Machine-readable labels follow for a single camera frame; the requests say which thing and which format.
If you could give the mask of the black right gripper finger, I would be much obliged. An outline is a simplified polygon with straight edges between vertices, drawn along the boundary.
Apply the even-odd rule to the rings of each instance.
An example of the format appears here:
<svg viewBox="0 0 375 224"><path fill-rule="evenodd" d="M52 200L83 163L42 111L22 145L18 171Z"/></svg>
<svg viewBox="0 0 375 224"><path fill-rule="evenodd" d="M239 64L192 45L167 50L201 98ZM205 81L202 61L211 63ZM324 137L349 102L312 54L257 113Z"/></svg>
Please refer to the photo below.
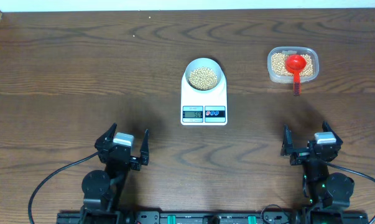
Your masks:
<svg viewBox="0 0 375 224"><path fill-rule="evenodd" d="M329 132L329 133L332 133L334 135L334 138L336 139L336 144L337 145L342 145L343 144L343 141L342 139L334 132L334 130L332 130L332 128L330 127L330 125L328 124L327 121L324 121L322 123L322 130L323 132Z"/></svg>
<svg viewBox="0 0 375 224"><path fill-rule="evenodd" d="M281 155L289 156L294 150L294 145L292 140L292 132L286 124L284 125L283 134L284 137L282 142Z"/></svg>

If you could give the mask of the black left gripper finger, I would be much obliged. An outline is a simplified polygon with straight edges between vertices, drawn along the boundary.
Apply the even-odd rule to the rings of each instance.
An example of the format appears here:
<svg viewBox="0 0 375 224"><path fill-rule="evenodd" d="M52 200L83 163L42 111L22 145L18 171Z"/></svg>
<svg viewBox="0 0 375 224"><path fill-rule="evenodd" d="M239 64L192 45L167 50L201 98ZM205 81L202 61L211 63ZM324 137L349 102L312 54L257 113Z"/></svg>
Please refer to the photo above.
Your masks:
<svg viewBox="0 0 375 224"><path fill-rule="evenodd" d="M141 165L148 165L149 164L149 130L145 130L144 138L142 140L142 145L140 149L140 160Z"/></svg>
<svg viewBox="0 0 375 224"><path fill-rule="evenodd" d="M117 124L113 123L111 127L96 140L95 148L96 149L109 149L113 143L113 138L115 135L116 128L117 128Z"/></svg>

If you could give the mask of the red plastic measuring scoop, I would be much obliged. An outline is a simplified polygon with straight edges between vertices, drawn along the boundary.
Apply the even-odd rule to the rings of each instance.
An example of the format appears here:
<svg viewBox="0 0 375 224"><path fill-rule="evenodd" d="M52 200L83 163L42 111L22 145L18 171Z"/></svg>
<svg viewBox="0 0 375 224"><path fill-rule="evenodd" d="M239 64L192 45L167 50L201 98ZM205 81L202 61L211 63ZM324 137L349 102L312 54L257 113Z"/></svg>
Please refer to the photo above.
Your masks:
<svg viewBox="0 0 375 224"><path fill-rule="evenodd" d="M293 74L293 91L294 96L301 94L300 73L306 67L307 62L301 55L289 55L285 60L285 69Z"/></svg>

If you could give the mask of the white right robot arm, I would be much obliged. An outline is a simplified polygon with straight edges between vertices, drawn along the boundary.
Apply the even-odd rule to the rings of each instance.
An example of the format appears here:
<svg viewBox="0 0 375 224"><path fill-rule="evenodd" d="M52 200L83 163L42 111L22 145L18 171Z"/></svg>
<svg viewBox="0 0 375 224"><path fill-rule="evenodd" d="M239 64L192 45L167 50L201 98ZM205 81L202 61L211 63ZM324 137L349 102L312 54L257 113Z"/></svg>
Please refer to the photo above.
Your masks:
<svg viewBox="0 0 375 224"><path fill-rule="evenodd" d="M343 223L343 210L350 206L354 180L340 172L329 173L328 163L338 156L343 141L327 122L306 147L293 145L292 132L284 126L282 155L290 165L303 167L302 188L310 205L293 213L291 223Z"/></svg>

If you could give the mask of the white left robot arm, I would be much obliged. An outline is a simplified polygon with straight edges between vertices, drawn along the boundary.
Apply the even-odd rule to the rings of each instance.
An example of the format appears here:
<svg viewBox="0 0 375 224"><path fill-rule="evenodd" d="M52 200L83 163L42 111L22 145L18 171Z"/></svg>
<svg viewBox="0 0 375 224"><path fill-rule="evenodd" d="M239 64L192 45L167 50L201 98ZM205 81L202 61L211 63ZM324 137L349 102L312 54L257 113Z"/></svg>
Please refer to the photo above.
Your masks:
<svg viewBox="0 0 375 224"><path fill-rule="evenodd" d="M133 156L134 136L117 133L116 128L117 124L112 124L95 142L105 168L89 172L82 181L84 198L79 224L136 222L134 212L119 208L119 200L129 172L139 171L149 163L149 130L145 130L140 155Z"/></svg>

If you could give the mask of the white digital kitchen scale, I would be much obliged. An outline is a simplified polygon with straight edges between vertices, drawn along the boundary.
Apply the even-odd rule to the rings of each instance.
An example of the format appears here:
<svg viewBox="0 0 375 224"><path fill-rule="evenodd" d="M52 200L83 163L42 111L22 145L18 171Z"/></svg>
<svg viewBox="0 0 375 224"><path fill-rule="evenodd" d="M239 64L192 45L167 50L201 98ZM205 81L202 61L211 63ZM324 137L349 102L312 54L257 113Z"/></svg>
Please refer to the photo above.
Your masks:
<svg viewBox="0 0 375 224"><path fill-rule="evenodd" d="M183 74L180 122L185 126L224 126L228 123L227 82L223 72L217 73L219 82L211 90L192 87Z"/></svg>

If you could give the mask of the soybeans in grey bowl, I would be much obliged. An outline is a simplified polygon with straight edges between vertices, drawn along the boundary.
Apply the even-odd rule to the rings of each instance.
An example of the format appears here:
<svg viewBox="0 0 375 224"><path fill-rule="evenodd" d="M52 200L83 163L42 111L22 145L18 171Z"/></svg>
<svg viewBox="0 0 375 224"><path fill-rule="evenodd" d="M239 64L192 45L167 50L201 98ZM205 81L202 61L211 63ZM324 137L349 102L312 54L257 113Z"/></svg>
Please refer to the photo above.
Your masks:
<svg viewBox="0 0 375 224"><path fill-rule="evenodd" d="M212 69L200 67L190 72L188 82L196 90L207 91L217 85L218 77Z"/></svg>

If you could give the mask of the grey plastic bowl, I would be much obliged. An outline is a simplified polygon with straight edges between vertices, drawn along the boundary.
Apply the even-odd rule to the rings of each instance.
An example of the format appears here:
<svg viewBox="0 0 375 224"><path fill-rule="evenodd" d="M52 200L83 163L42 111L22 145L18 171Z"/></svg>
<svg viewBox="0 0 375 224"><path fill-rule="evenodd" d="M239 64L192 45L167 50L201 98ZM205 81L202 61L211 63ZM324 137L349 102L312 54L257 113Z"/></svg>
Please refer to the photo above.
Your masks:
<svg viewBox="0 0 375 224"><path fill-rule="evenodd" d="M185 70L185 80L197 91L210 91L221 82L223 71L219 64L210 58L197 58Z"/></svg>

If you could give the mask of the clear plastic container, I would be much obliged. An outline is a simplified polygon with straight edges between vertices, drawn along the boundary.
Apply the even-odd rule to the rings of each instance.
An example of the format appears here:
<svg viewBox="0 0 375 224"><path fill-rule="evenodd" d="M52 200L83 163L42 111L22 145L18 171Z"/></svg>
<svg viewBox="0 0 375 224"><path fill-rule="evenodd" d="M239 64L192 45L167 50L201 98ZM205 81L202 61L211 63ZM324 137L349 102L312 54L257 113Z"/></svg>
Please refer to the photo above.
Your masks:
<svg viewBox="0 0 375 224"><path fill-rule="evenodd" d="M292 84L294 75L285 68L285 60L290 55L300 55L306 61L306 67L300 73L301 83L314 80L320 71L320 64L317 53L307 47L276 47L267 56L267 69L272 82Z"/></svg>

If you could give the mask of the pile of soybeans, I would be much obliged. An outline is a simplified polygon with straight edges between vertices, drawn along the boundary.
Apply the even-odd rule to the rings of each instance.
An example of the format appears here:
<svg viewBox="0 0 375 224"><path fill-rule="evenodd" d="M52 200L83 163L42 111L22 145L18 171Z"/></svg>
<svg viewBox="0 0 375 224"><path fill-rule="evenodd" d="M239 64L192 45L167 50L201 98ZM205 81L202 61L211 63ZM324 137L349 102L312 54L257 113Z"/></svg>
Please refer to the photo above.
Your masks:
<svg viewBox="0 0 375 224"><path fill-rule="evenodd" d="M290 76L292 77L293 74L288 72L285 69L285 60L287 59L289 55L283 54L283 53L274 53L271 56L271 68L272 71L276 75L280 76ZM301 77L310 77L314 74L314 67L312 58L309 54L301 54L301 56L306 60L307 65L304 68L304 70L300 73Z"/></svg>

